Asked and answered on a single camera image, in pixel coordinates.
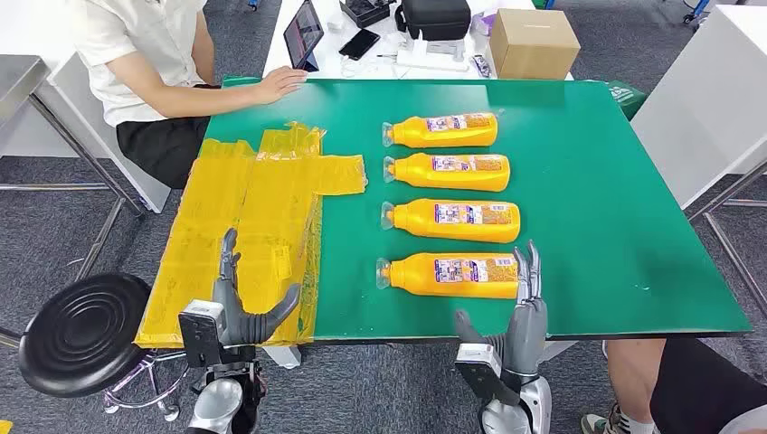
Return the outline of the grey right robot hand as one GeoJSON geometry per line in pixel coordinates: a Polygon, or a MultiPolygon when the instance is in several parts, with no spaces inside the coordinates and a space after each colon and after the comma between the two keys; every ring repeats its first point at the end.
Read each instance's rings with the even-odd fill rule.
{"type": "Polygon", "coordinates": [[[464,310],[455,312],[454,329],[463,343],[490,344],[502,367],[522,376],[536,376],[547,333],[547,305],[542,297],[541,260],[532,240],[529,254],[514,248],[518,265],[516,305],[505,333],[481,335],[464,310]]]}

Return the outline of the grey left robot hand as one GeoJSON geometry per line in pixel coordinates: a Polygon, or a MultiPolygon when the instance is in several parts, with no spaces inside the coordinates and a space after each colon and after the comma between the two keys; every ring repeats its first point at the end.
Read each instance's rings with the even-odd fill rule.
{"type": "Polygon", "coordinates": [[[262,344],[297,307],[301,285],[291,284],[286,295],[270,311],[249,313],[243,308],[237,291],[236,262],[239,253],[234,252],[237,231],[229,228],[223,236],[219,261],[219,276],[213,284],[212,301],[223,306],[223,345],[262,344]]]}

